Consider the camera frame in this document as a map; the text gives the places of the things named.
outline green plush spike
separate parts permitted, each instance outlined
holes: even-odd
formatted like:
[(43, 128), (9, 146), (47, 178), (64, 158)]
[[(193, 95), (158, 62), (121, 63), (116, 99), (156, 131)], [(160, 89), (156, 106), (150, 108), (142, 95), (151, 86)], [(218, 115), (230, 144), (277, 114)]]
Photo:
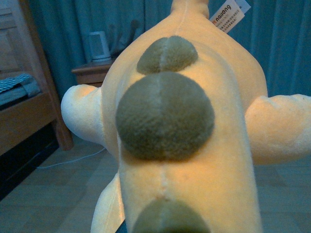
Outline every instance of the green plush spike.
[(178, 73), (161, 72), (146, 76), (125, 92), (116, 125), (133, 156), (183, 160), (211, 135), (214, 111), (196, 82)]
[(141, 74), (178, 72), (197, 59), (198, 53), (191, 42), (179, 36), (164, 37), (155, 41), (141, 56), (137, 71)]
[(155, 200), (139, 215), (133, 233), (210, 233), (202, 217), (181, 201)]

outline peach plush fabric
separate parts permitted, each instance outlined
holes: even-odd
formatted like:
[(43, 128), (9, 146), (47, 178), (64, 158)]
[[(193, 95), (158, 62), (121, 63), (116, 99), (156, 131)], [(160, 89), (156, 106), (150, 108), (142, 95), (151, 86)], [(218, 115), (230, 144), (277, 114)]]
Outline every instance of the peach plush fabric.
[[(98, 200), (92, 233), (114, 233), (125, 216), (132, 233), (141, 211), (159, 198), (183, 201), (213, 233), (261, 233), (253, 159), (270, 164), (311, 153), (311, 98), (268, 98), (260, 65), (208, 20), (207, 3), (174, 0), (171, 14), (118, 57), (102, 87), (76, 86), (64, 96), (70, 130), (104, 145), (119, 161)], [(174, 35), (198, 52), (197, 61), (178, 73), (204, 89), (215, 112), (214, 131), (186, 162), (140, 160), (122, 146), (116, 110), (125, 91), (144, 77), (137, 72), (143, 53)]]

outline plush toy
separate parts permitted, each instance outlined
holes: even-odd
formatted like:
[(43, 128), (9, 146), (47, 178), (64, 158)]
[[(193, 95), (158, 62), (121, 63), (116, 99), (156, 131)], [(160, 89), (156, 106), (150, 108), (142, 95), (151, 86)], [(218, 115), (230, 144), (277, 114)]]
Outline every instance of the plush toy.
[(208, 20), (171, 14), (114, 62), (100, 88), (72, 87), (65, 123), (119, 162), (92, 233), (262, 232), (254, 164), (311, 153), (311, 98), (267, 97), (258, 62)]

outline wooden bed frame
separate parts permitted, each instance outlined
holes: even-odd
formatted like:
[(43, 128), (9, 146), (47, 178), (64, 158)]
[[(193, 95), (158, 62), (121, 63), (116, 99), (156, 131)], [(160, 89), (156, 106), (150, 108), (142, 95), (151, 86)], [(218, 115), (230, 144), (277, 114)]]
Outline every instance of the wooden bed frame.
[(0, 156), (52, 123), (59, 146), (69, 150), (72, 136), (65, 126), (60, 101), (27, 0), (0, 0), (0, 79), (28, 73), (41, 94), (0, 111)]

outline tag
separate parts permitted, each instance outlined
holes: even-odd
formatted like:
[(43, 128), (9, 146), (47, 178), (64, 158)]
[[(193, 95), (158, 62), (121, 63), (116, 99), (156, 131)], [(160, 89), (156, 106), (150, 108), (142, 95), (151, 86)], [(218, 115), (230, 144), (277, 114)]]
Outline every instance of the tag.
[(235, 0), (237, 5), (240, 7), (242, 12), (245, 14), (249, 9), (251, 9), (251, 6), (247, 3), (245, 0)]
[(210, 21), (220, 30), (228, 33), (243, 18), (251, 6), (245, 0), (227, 0), (210, 18)]

